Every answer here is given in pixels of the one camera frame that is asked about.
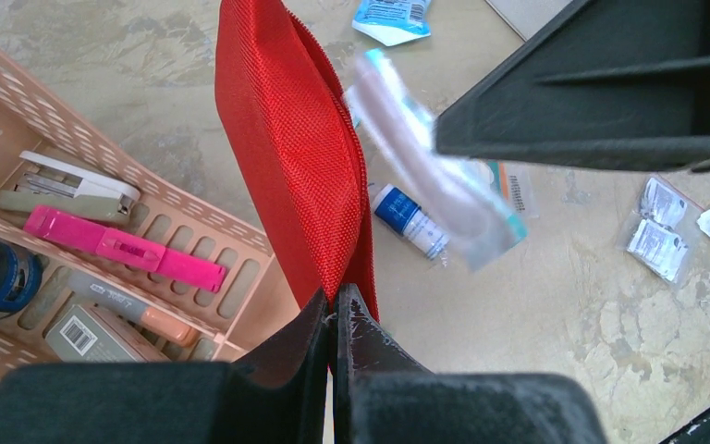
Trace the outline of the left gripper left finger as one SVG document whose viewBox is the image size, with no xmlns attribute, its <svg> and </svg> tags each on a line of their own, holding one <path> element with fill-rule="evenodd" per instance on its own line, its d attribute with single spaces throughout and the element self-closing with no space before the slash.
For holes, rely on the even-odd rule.
<svg viewBox="0 0 710 444">
<path fill-rule="evenodd" d="M 0 382 L 0 443 L 319 443 L 329 308 L 232 363 L 35 364 Z"/>
</svg>

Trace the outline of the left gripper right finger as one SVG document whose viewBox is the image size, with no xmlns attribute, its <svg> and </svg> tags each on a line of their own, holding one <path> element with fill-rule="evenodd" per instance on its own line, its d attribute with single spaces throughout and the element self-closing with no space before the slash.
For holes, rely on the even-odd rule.
<svg viewBox="0 0 710 444">
<path fill-rule="evenodd" d="M 335 302 L 337 443 L 604 443 L 594 404 L 557 374 L 436 374 L 370 315 L 356 285 Z"/>
</svg>

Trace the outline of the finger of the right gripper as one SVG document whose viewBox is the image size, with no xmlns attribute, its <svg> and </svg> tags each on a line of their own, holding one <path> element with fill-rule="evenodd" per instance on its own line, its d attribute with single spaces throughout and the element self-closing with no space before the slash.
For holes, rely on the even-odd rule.
<svg viewBox="0 0 710 444">
<path fill-rule="evenodd" d="M 710 172 L 710 1 L 574 1 L 437 119 L 441 154 Z"/>
</svg>

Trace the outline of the red first aid pouch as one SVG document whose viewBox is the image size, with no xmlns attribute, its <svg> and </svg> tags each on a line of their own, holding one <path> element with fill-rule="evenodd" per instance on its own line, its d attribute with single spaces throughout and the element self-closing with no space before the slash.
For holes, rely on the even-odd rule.
<svg viewBox="0 0 710 444">
<path fill-rule="evenodd" d="M 280 1 L 225 1 L 214 96 L 298 303 L 354 284 L 378 316 L 366 162 L 323 47 Z"/>
</svg>

